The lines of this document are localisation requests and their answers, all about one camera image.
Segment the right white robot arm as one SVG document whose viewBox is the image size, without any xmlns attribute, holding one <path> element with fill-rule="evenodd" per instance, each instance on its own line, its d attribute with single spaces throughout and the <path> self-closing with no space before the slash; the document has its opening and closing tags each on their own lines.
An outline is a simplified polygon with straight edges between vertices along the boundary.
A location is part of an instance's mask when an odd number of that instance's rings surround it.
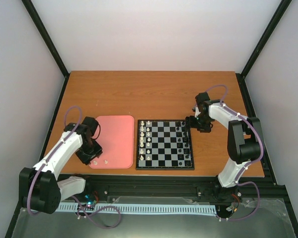
<svg viewBox="0 0 298 238">
<path fill-rule="evenodd" d="M 194 128 L 201 133 L 210 133 L 214 121 L 228 130 L 229 159 L 219 173 L 218 181 L 221 187 L 234 187 L 248 167 L 264 155 L 260 120 L 232 110 L 222 100 L 211 100 L 207 92 L 199 93 L 195 100 L 195 114 L 185 118 L 185 131 Z"/>
</svg>

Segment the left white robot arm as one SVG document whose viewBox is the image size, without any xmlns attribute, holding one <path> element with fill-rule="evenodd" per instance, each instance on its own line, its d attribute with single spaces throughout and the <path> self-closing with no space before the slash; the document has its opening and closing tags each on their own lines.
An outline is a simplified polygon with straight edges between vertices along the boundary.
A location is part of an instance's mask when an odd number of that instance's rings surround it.
<svg viewBox="0 0 298 238">
<path fill-rule="evenodd" d="M 77 194 L 81 199 L 93 195 L 93 186 L 82 177 L 71 176 L 59 181 L 58 177 L 72 155 L 89 165 L 102 154 L 102 147 L 93 138 L 99 122 L 85 117 L 82 123 L 69 123 L 51 151 L 31 168 L 19 173 L 19 202 L 30 215 L 52 214 L 61 201 Z"/>
</svg>

